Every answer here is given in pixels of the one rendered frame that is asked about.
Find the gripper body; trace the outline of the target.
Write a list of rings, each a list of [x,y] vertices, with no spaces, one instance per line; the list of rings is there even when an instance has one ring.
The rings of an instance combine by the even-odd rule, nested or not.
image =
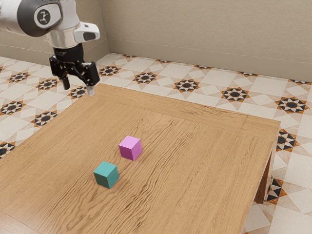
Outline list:
[[[84,50],[82,44],[78,44],[71,48],[61,49],[53,48],[54,56],[52,57],[52,67],[58,63],[74,63],[75,66],[83,68],[84,63]]]

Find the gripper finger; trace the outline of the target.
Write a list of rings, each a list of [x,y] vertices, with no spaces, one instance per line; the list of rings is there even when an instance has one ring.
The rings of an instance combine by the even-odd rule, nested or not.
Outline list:
[[[95,94],[95,86],[99,83],[100,78],[96,64],[94,62],[78,62],[70,65],[69,74],[78,77],[86,85],[88,96]]]
[[[55,56],[49,58],[52,74],[59,78],[63,85],[64,90],[70,88],[70,83],[67,77],[67,70],[64,68],[63,63],[59,62]]]

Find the pink block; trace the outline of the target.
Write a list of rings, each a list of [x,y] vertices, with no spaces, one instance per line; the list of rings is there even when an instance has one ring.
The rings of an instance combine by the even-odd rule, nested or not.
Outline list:
[[[132,161],[142,152],[140,139],[133,136],[126,136],[118,147],[121,157]]]

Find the teal block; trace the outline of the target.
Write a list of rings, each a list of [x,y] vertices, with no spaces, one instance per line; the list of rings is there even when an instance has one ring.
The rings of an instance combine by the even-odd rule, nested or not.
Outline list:
[[[93,171],[98,185],[111,189],[119,179],[117,166],[103,161]]]

